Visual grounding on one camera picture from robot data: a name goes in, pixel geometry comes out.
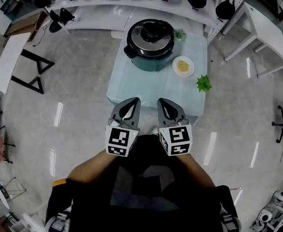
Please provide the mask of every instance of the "table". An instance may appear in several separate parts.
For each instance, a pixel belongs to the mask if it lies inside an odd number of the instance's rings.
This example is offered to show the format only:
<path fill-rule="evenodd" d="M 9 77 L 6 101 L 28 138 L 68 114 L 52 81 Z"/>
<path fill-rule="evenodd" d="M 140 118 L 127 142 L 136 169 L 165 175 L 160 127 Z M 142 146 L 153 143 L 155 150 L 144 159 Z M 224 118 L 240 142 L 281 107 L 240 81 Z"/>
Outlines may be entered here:
<path fill-rule="evenodd" d="M 230 20 L 229 24 L 223 30 L 222 34 L 225 35 L 232 28 L 232 26 L 241 18 L 243 14 L 246 14 L 251 27 L 251 34 L 243 40 L 237 49 L 233 50 L 228 56 L 224 58 L 225 61 L 229 61 L 232 57 L 238 54 L 242 49 L 248 46 L 255 39 L 262 42 L 260 46 L 254 49 L 255 52 L 259 52 L 266 46 L 272 49 L 283 60 L 283 34 L 280 29 L 277 28 L 267 17 L 260 13 L 257 9 L 250 6 L 246 2 Z M 275 67 L 273 70 L 264 71 L 257 76 L 261 77 L 266 74 L 273 73 L 283 68 L 283 65 Z"/>
<path fill-rule="evenodd" d="M 40 94 L 44 94 L 44 89 L 41 84 L 41 80 L 39 76 L 35 77 L 29 83 L 26 83 L 12 75 L 15 69 L 17 60 L 20 55 L 26 58 L 29 58 L 37 63 L 37 69 L 38 69 L 39 75 L 41 75 L 42 73 L 44 73 L 45 71 L 47 71 L 54 65 L 53 62 L 45 58 L 42 58 L 41 56 L 38 56 L 30 51 L 23 49 L 29 37 L 30 37 L 30 33 L 22 33 L 22 34 L 11 36 L 7 42 L 7 45 L 4 48 L 4 51 L 1 54 L 1 57 L 0 57 L 0 91 L 3 92 L 4 94 L 7 92 L 10 79 L 24 87 L 34 90 Z M 46 63 L 47 66 L 42 68 L 41 62 Z M 33 86 L 35 82 L 37 82 L 38 88 Z"/>
<path fill-rule="evenodd" d="M 202 36 L 187 35 L 184 41 L 175 41 L 171 62 L 159 72 L 143 71 L 131 62 L 123 49 L 127 33 L 117 53 L 111 74 L 107 97 L 114 103 L 138 97 L 141 105 L 157 108 L 159 98 L 169 99 L 180 105 L 187 116 L 200 116 L 205 105 L 205 92 L 199 92 L 197 78 L 207 74 L 207 40 Z M 189 57 L 195 72 L 190 77 L 180 77 L 172 70 L 172 60 L 177 56 Z"/>
<path fill-rule="evenodd" d="M 0 200 L 2 201 L 3 205 L 9 210 L 9 204 L 7 200 L 5 199 L 3 193 L 1 192 L 1 189 L 0 189 Z"/>

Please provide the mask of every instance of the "white shelf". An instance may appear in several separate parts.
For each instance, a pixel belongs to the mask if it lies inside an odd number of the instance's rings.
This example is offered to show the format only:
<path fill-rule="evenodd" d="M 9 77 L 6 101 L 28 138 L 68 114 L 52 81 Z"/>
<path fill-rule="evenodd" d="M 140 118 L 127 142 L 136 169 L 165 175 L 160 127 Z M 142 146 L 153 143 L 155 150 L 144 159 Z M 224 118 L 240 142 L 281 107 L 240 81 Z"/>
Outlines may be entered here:
<path fill-rule="evenodd" d="M 187 0 L 168 0 L 168 2 L 162 0 L 56 0 L 51 9 L 57 10 L 60 8 L 90 5 L 126 5 L 143 7 L 180 15 L 211 27 L 216 27 L 218 24 L 213 0 L 207 0 L 206 6 L 199 11 L 192 9 Z"/>
<path fill-rule="evenodd" d="M 149 18 L 166 21 L 175 29 L 183 29 L 186 34 L 203 35 L 202 23 L 175 14 L 138 7 L 134 7 L 131 12 L 125 30 L 129 30 L 136 22 Z"/>
<path fill-rule="evenodd" d="M 80 6 L 74 13 L 74 21 L 66 24 L 66 29 L 108 29 L 129 30 L 138 21 L 154 18 L 170 23 L 175 29 L 183 29 L 187 34 L 203 35 L 203 24 L 175 14 L 158 10 L 124 6 L 96 5 Z"/>
<path fill-rule="evenodd" d="M 109 29 L 123 31 L 134 7 L 123 5 L 80 6 L 66 29 Z"/>

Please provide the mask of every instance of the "light blue table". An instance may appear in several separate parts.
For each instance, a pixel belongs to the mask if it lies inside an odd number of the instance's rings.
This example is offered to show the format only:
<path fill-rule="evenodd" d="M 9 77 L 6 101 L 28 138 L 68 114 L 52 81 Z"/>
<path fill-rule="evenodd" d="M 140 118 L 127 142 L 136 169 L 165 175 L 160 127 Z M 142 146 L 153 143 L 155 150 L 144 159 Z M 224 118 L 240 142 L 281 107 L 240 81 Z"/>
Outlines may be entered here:
<path fill-rule="evenodd" d="M 175 41 L 170 63 L 159 72 L 146 72 L 134 66 L 123 49 L 127 45 L 124 35 L 109 82 L 107 97 L 120 103 L 139 97 L 141 105 L 156 108 L 159 98 L 180 105 L 188 116 L 200 116 L 205 105 L 205 92 L 199 92 L 197 78 L 207 74 L 207 41 L 204 37 L 187 35 L 185 41 Z M 195 65 L 190 77 L 180 77 L 172 70 L 172 60 L 187 56 Z"/>

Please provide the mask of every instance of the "pressure cooker lid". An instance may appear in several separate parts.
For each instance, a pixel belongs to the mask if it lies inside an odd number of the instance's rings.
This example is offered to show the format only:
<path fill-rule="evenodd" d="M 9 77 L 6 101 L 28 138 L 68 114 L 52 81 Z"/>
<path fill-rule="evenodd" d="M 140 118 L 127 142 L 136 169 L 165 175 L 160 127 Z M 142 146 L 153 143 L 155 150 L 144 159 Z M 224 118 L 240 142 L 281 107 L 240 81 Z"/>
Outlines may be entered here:
<path fill-rule="evenodd" d="M 127 44 L 140 56 L 161 56 L 174 46 L 173 27 L 155 19 L 137 22 L 128 32 Z"/>

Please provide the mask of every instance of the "forearm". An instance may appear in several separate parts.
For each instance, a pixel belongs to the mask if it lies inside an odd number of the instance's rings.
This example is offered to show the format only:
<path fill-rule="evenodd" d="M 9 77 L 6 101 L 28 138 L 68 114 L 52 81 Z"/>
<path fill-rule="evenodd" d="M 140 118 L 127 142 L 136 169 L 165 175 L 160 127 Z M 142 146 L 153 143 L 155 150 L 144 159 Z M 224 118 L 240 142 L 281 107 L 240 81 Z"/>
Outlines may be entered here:
<path fill-rule="evenodd" d="M 75 167 L 68 178 L 77 182 L 92 182 L 99 177 L 116 157 L 115 155 L 107 154 L 106 151 L 103 150 L 93 158 Z"/>
<path fill-rule="evenodd" d="M 178 155 L 177 158 L 187 169 L 192 179 L 202 188 L 215 187 L 212 179 L 190 154 Z"/>

